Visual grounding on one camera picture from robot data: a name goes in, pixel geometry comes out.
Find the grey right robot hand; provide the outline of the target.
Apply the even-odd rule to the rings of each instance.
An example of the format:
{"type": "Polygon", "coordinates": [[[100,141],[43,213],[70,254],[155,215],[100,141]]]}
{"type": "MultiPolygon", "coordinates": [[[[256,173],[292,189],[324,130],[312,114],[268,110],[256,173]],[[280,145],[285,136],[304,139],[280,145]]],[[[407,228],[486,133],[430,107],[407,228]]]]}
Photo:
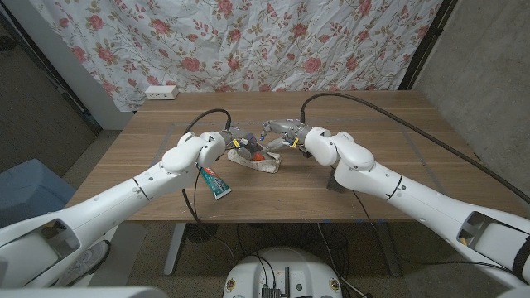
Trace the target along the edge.
{"type": "Polygon", "coordinates": [[[298,119],[267,120],[263,124],[260,140],[263,141],[269,132],[274,132],[280,137],[270,141],[263,150],[269,152],[277,151],[282,147],[303,147],[311,129],[311,126],[298,119]]]}

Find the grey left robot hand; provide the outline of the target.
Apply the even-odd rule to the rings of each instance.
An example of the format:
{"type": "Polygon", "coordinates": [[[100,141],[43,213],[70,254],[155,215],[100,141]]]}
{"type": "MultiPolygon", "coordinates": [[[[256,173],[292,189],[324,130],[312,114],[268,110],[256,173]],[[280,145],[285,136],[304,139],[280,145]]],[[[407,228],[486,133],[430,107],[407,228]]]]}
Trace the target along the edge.
{"type": "Polygon", "coordinates": [[[257,138],[249,131],[239,127],[230,127],[220,132],[223,137],[226,149],[234,149],[243,159],[251,161],[262,149],[257,138]]]}

